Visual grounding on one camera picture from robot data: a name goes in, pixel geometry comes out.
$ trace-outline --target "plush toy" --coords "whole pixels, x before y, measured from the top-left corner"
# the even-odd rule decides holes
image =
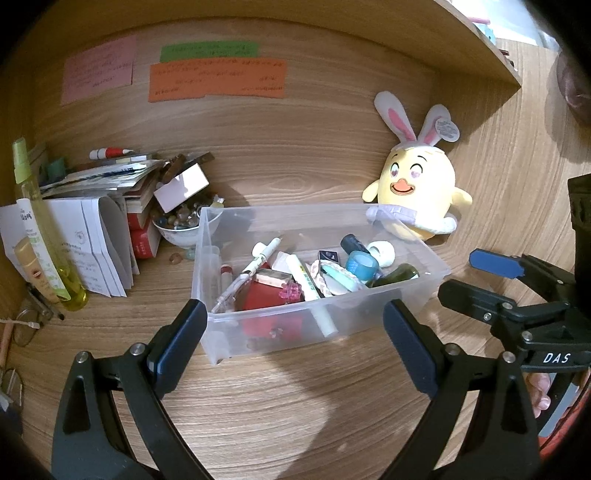
[[[390,92],[376,95],[374,105],[386,125],[400,139],[386,159],[379,180],[363,191],[363,200],[378,197],[379,206],[368,216],[384,213],[411,228],[422,240],[456,229],[456,219],[448,214],[450,205],[472,204],[472,197],[455,186],[456,173],[447,155],[435,147],[442,136],[455,141],[457,127],[443,105],[429,110],[418,138],[404,107]]]

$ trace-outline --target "tape roll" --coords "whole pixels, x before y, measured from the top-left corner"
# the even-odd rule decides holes
[[[390,267],[396,258],[394,246],[386,240],[371,242],[368,245],[368,251],[378,261],[380,268]]]

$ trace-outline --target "human hand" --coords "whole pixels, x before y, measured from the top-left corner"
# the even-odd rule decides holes
[[[538,418],[542,410],[550,406],[550,375],[545,373],[524,374],[525,386],[530,394],[531,406],[534,409],[534,417]]]

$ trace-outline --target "clear plastic storage box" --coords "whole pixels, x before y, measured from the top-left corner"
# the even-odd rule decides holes
[[[208,311],[221,294],[220,268],[229,264],[234,276],[252,260],[257,242],[268,244],[278,236],[278,251],[296,254],[302,263],[311,264],[318,250],[332,250],[345,265],[347,254],[340,247],[341,239],[353,233],[365,245],[387,240],[395,248],[394,265],[409,263],[420,276],[395,284],[368,288],[345,295],[327,297],[278,307],[232,313],[209,313],[207,330],[202,338],[203,349],[215,364],[237,355],[272,352],[327,340],[316,318],[328,314],[338,335],[346,336],[381,325],[384,306],[393,299],[402,299],[413,313],[423,308],[437,290],[449,267],[427,245],[409,235],[401,223],[396,236],[381,221],[370,222],[368,205],[325,203],[320,205],[280,205],[202,210],[197,236],[192,298],[201,300]],[[209,223],[210,217],[216,222]]]

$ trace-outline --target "spray bottle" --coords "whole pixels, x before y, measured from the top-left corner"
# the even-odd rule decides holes
[[[43,202],[37,179],[31,171],[27,144],[19,138],[12,144],[14,176],[17,181],[17,204],[21,219],[43,272],[51,288],[67,310],[80,310],[88,302],[88,294],[74,266],[63,255],[51,213]]]

